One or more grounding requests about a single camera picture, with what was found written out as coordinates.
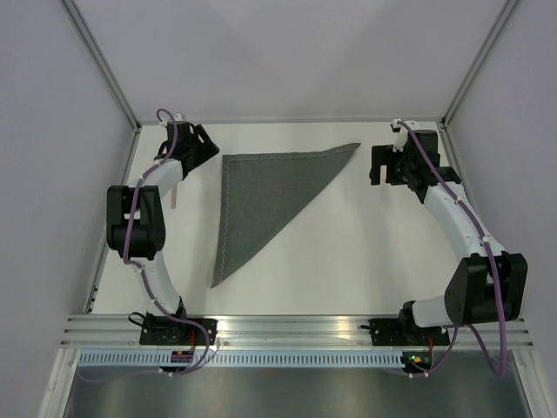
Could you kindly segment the grey cloth napkin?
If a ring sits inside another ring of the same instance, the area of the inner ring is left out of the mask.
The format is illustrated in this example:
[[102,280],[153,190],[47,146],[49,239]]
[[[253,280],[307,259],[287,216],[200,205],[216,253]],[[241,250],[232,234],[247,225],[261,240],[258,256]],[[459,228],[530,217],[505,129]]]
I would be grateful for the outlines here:
[[360,148],[224,155],[216,287],[256,256],[342,172]]

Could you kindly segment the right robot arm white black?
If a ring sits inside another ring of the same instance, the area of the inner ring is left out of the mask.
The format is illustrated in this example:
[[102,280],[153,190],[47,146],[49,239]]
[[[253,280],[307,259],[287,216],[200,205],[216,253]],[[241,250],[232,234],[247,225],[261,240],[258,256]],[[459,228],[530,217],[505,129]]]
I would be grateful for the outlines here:
[[429,327],[462,327],[517,320],[527,280],[527,261],[510,253],[481,222],[460,176],[440,163],[439,137],[413,122],[391,124],[396,140],[371,151],[372,185],[405,185],[434,216],[459,264],[445,292],[408,301],[399,311],[397,332],[408,344],[424,339]]

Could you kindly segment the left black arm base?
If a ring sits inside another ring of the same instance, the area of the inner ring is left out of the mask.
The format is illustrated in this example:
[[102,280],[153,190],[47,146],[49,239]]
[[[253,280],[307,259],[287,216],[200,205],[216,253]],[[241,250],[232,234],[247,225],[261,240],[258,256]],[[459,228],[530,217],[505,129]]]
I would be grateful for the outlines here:
[[187,325],[165,317],[148,316],[142,325],[139,344],[143,346],[205,346],[213,345],[218,321],[213,318],[193,318],[197,325]]

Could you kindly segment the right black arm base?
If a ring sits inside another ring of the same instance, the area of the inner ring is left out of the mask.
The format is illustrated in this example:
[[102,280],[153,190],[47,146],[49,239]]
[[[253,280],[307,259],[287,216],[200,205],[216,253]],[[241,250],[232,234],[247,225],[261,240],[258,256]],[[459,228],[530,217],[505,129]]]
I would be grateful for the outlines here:
[[402,327],[395,319],[371,319],[359,328],[370,334],[374,347],[447,347],[450,343],[441,327]]

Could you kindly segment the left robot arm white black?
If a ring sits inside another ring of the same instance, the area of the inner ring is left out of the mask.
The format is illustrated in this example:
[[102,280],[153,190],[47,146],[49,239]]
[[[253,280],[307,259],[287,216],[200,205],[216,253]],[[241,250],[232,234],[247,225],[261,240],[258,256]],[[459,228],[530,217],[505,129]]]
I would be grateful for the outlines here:
[[112,185],[106,199],[108,247],[139,277],[148,313],[164,316],[159,333],[172,345],[190,334],[184,302],[171,282],[163,255],[166,225],[162,198],[219,153],[202,125],[180,121],[165,127],[167,139],[152,166],[128,185]]

